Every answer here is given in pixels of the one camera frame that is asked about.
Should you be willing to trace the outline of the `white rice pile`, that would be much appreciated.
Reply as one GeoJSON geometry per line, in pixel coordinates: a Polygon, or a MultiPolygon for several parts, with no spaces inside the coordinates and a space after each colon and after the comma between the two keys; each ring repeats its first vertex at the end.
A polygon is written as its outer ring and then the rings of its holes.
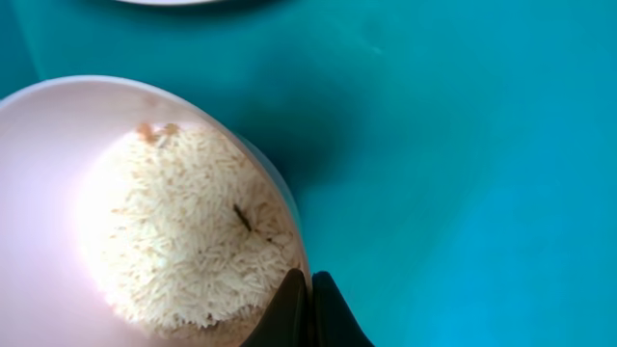
{"type": "Polygon", "coordinates": [[[240,343],[302,256],[277,192],[210,126],[142,126],[94,165],[84,251],[107,303],[149,335],[240,343]]]}

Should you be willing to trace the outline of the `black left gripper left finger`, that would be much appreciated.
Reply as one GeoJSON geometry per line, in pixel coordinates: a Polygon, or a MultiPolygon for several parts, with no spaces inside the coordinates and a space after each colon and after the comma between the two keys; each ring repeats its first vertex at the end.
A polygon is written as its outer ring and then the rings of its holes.
{"type": "Polygon", "coordinates": [[[308,310],[304,273],[291,269],[241,347],[308,347],[308,310]]]}

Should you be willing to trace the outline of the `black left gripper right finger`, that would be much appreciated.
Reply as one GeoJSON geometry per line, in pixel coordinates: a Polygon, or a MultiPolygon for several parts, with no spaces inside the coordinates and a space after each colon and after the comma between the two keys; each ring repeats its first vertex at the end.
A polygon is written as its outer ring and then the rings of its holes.
{"type": "Polygon", "coordinates": [[[312,276],[312,300],[318,347],[374,347],[328,272],[312,276]]]}

